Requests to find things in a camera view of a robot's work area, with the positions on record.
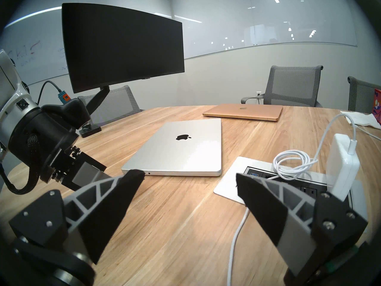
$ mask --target black monitor screen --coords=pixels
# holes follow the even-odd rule
[[[182,23],[127,8],[62,4],[74,93],[184,72]]]

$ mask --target white paper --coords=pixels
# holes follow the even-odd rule
[[[372,126],[373,128],[381,129],[381,125],[377,122],[373,114],[366,115],[360,112],[340,112],[349,115],[356,125]]]

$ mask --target wooden table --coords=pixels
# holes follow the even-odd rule
[[[122,165],[165,123],[210,119],[202,113],[212,106],[155,108],[102,127],[102,132],[79,139],[77,146],[107,166],[106,173],[121,175]],[[238,156],[272,162],[284,150],[303,150],[313,156],[329,121],[338,110],[285,106],[278,122],[222,118],[222,175]],[[381,136],[381,131],[367,127]],[[311,170],[325,173],[333,134],[351,137],[344,117],[334,122]],[[357,179],[366,193],[370,240],[380,222],[381,142],[358,131]],[[20,188],[28,168],[18,165],[9,175]],[[245,207],[213,193],[221,177],[146,176],[128,212],[94,266],[96,285],[225,285],[229,250]],[[7,221],[50,189],[63,198],[71,193],[51,181],[41,181],[22,196],[4,186],[0,195],[1,224],[13,235]],[[283,285],[287,266],[258,222],[249,216],[238,237],[233,285]]]

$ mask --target rose gold laptop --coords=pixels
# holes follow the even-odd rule
[[[221,104],[212,108],[204,116],[278,121],[282,105],[271,104]]]

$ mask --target monitor mount base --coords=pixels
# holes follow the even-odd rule
[[[95,110],[101,105],[102,101],[106,98],[107,94],[110,92],[109,86],[102,86],[101,90],[89,101],[86,106],[89,115],[91,115]],[[79,130],[79,134],[82,138],[93,135],[102,131],[102,128],[98,125],[87,123]]]

